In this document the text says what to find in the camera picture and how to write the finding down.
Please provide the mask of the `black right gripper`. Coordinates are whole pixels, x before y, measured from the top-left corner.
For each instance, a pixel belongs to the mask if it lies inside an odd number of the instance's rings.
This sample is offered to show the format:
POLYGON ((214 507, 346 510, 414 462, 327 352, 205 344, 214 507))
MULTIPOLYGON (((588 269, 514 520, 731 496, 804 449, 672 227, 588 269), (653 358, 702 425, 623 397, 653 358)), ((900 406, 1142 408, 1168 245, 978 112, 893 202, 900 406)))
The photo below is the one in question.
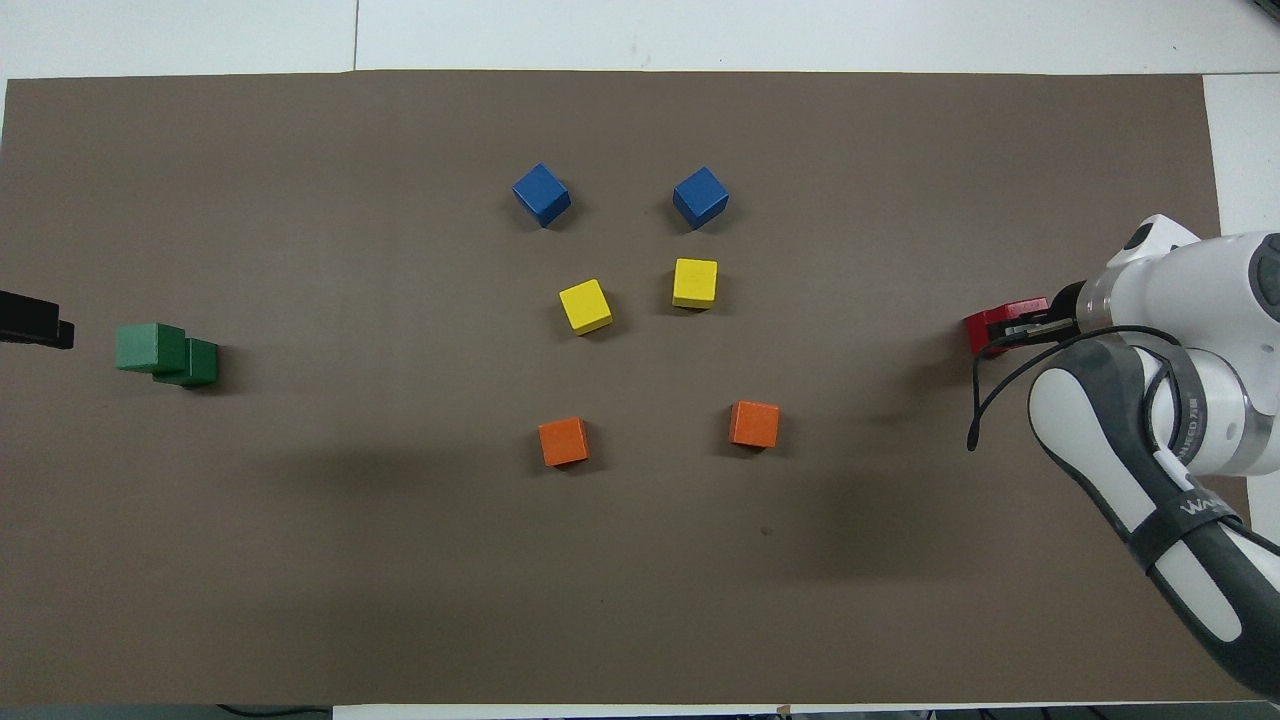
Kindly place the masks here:
POLYGON ((1050 315, 1019 318, 1019 323, 1007 327, 1000 338, 1002 347, 1056 345, 1078 336, 1076 305, 1083 287, 1083 283, 1070 283, 1061 288, 1050 302, 1050 315))

